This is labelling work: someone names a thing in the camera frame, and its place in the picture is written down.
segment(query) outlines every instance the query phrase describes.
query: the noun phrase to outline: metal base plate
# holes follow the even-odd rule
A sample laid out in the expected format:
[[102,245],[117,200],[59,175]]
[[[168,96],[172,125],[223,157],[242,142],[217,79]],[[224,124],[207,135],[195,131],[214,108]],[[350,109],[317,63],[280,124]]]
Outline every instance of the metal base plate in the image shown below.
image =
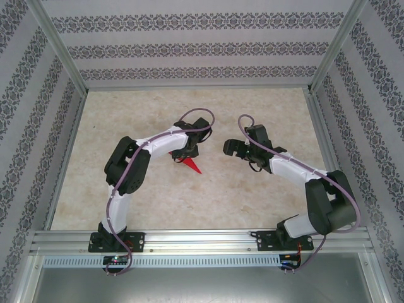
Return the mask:
[[[126,232],[123,241],[131,248],[132,253],[142,253],[145,246],[145,233]],[[93,232],[91,234],[88,251],[90,253],[126,253],[126,249],[123,246],[119,246],[117,249],[114,249],[108,245],[108,243],[102,237],[102,234],[99,232]]]
[[250,235],[257,239],[258,251],[296,251],[298,250],[298,245],[300,245],[302,251],[312,251],[314,249],[313,241],[309,235],[303,235],[292,241],[285,242],[284,245],[280,243],[274,230],[251,232]]

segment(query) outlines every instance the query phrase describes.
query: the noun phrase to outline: cable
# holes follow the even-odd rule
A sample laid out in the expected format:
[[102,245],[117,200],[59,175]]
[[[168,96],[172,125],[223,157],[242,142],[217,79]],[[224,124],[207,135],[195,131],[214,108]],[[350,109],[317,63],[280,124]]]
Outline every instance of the cable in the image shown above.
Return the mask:
[[252,169],[253,172],[261,172],[261,171],[263,170],[262,167],[261,167],[259,170],[258,170],[258,169],[255,169],[255,168],[253,167],[253,165],[251,164],[251,162],[248,162],[248,165],[250,166],[250,168]]
[[321,241],[320,245],[316,248],[316,250],[314,251],[314,253],[311,254],[311,256],[309,256],[309,259],[306,260],[306,262],[304,262],[302,265],[300,265],[298,268],[294,269],[290,266],[284,265],[282,264],[282,267],[285,267],[289,270],[289,272],[296,272],[299,270],[302,270],[303,268],[305,268],[309,263],[311,263],[314,259],[314,257],[317,255],[317,253],[319,252],[319,250],[322,248],[322,246],[324,245],[324,243],[326,242],[327,236],[324,235],[323,240]]
[[212,128],[209,130],[209,133],[208,133],[208,135],[207,136],[205,136],[201,141],[199,141],[198,143],[203,143],[203,142],[205,142],[207,139],[209,139],[209,137],[212,135],[212,132],[213,132],[213,130],[212,130]]
[[183,163],[183,161],[185,161],[185,159],[186,159],[186,158],[181,158],[181,157],[174,158],[174,162],[175,162],[175,163]]
[[297,243],[297,248],[298,248],[297,254],[299,255],[298,262],[300,262],[302,261],[302,244],[300,244],[300,242]]
[[129,262],[128,262],[128,265],[127,265],[123,270],[121,270],[121,271],[118,272],[118,273],[111,273],[111,272],[109,272],[109,271],[108,271],[108,267],[109,267],[110,264],[107,264],[107,266],[105,267],[105,272],[107,273],[107,275],[113,275],[113,276],[121,275],[121,274],[127,272],[127,271],[130,269],[130,267],[131,267],[131,265],[132,265],[132,262],[133,262],[133,257],[132,257],[131,249],[118,237],[118,235],[116,234],[116,232],[115,232],[115,230],[114,230],[114,228],[113,228],[113,226],[112,226],[112,224],[111,224],[111,222],[110,222],[109,208],[110,208],[110,204],[111,204],[111,202],[112,202],[112,199],[114,198],[114,196],[115,196],[117,190],[119,189],[119,186],[121,186],[121,184],[123,183],[123,181],[124,181],[126,175],[127,175],[128,172],[129,172],[129,169],[131,168],[131,166],[132,166],[132,164],[133,164],[133,162],[134,162],[134,159],[138,156],[138,153],[139,153],[139,152],[142,150],[142,148],[145,147],[146,145],[149,145],[151,142],[153,142],[153,141],[155,141],[155,140],[157,140],[157,139],[159,139],[159,138],[161,138],[161,137],[164,137],[164,136],[171,136],[171,135],[173,135],[173,134],[180,134],[180,133],[197,133],[197,132],[199,132],[199,131],[205,131],[205,130],[207,130],[207,129],[210,129],[210,128],[214,125],[214,123],[215,123],[215,115],[213,114],[213,112],[212,112],[210,109],[205,109],[205,108],[202,108],[202,107],[197,107],[197,108],[195,108],[195,109],[191,109],[191,110],[187,111],[184,115],[182,115],[181,118],[179,118],[179,121],[183,120],[188,114],[190,114],[191,112],[194,112],[194,111],[196,111],[196,110],[203,110],[203,111],[208,112],[209,114],[211,114],[211,116],[212,116],[212,122],[211,122],[211,124],[210,124],[209,126],[207,126],[207,127],[205,127],[205,128],[198,128],[198,129],[181,129],[181,130],[173,131],[173,132],[167,131],[166,133],[158,134],[158,135],[156,135],[156,136],[150,138],[148,141],[146,141],[146,142],[144,142],[142,145],[140,145],[138,149],[136,149],[136,151],[135,151],[135,153],[133,154],[131,160],[129,161],[128,165],[126,166],[126,168],[125,168],[125,170],[124,170],[124,172],[123,172],[121,178],[119,179],[118,183],[115,185],[114,189],[112,190],[112,193],[111,193],[111,195],[110,195],[110,197],[109,197],[109,199],[108,199],[108,203],[107,203],[107,223],[108,223],[108,226],[109,226],[109,229],[110,229],[112,235],[115,237],[115,239],[116,239],[116,240],[126,249],[126,251],[128,252],[128,254],[129,254]]
[[330,184],[332,184],[333,186],[335,186],[337,189],[339,189],[339,190],[341,191],[341,193],[343,193],[344,196],[346,196],[346,197],[348,198],[349,202],[351,202],[352,207],[353,207],[354,210],[355,210],[355,214],[356,214],[356,222],[355,222],[355,225],[352,226],[352,227],[349,228],[349,229],[336,230],[336,231],[334,231],[334,232],[336,232],[336,233],[338,233],[338,234],[346,234],[346,233],[349,233],[349,232],[353,232],[355,229],[358,228],[358,226],[360,225],[360,219],[361,219],[361,217],[360,217],[360,210],[359,210],[358,204],[356,203],[356,201],[354,200],[354,198],[353,198],[344,188],[342,188],[341,185],[339,185],[339,184],[338,184],[337,182],[335,182],[334,180],[331,180],[331,179],[330,179],[329,177],[327,177],[326,175],[323,175],[322,173],[318,172],[316,169],[312,169],[310,166],[307,166],[306,164],[304,164],[304,163],[302,163],[302,162],[296,160],[295,158],[282,155],[281,153],[277,153],[275,150],[271,150],[270,148],[268,148],[268,147],[266,147],[266,146],[264,146],[264,145],[262,145],[262,144],[259,144],[257,141],[254,141],[253,139],[251,139],[251,137],[246,133],[246,131],[244,130],[244,128],[241,126],[241,118],[243,118],[243,117],[247,117],[247,118],[250,118],[250,119],[252,120],[251,126],[254,125],[255,120],[254,120],[253,117],[251,117],[250,115],[247,115],[247,114],[241,115],[241,116],[239,117],[239,120],[238,120],[239,128],[240,128],[241,132],[243,133],[243,135],[244,135],[250,142],[252,142],[252,143],[254,143],[256,146],[258,146],[258,147],[260,147],[260,148],[262,148],[262,149],[264,149],[264,150],[266,150],[266,151],[272,153],[273,155],[276,155],[276,156],[278,156],[278,157],[280,157],[280,158],[285,159],[286,161],[291,161],[291,162],[293,162],[293,163],[296,163],[297,165],[303,167],[304,169],[306,169],[307,171],[309,171],[309,172],[312,173],[312,174],[318,175],[319,177],[323,178],[324,180],[328,181]]

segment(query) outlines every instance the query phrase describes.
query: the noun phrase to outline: patterned wall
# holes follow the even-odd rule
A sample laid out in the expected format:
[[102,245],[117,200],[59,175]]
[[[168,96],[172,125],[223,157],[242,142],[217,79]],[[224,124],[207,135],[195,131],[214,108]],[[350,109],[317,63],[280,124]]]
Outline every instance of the patterned wall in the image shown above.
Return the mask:
[[0,302],[43,229],[79,96],[24,0],[0,1]]
[[352,0],[42,3],[96,88],[309,84]]
[[317,92],[393,302],[404,302],[404,1],[369,1]]

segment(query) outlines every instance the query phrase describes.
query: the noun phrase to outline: enclosure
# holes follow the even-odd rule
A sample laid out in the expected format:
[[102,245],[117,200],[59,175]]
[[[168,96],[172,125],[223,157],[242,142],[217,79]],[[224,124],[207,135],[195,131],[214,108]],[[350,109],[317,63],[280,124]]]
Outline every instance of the enclosure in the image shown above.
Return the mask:
[[[403,5],[2,0],[1,301],[404,301]],[[124,290],[88,252],[104,166],[122,137],[157,134],[195,107],[216,115],[194,159],[201,174],[168,154],[150,163],[128,212],[144,252]],[[250,233],[307,211],[304,190],[223,154],[244,139],[241,114],[274,146],[340,169],[362,214],[294,275],[277,267],[295,251],[260,252]],[[211,119],[186,120],[198,117]],[[110,283],[116,296],[93,294]]]

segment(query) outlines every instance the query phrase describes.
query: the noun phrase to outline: red cone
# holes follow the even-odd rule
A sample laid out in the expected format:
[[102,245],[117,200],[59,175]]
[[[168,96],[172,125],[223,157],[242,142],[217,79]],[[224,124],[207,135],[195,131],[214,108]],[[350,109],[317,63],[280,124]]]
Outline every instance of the red cone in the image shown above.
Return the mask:
[[200,169],[198,168],[198,166],[196,166],[194,160],[192,160],[192,158],[186,158],[183,161],[183,164],[187,165],[188,167],[192,168],[193,170],[195,170],[197,173],[202,174],[202,172],[200,171]]

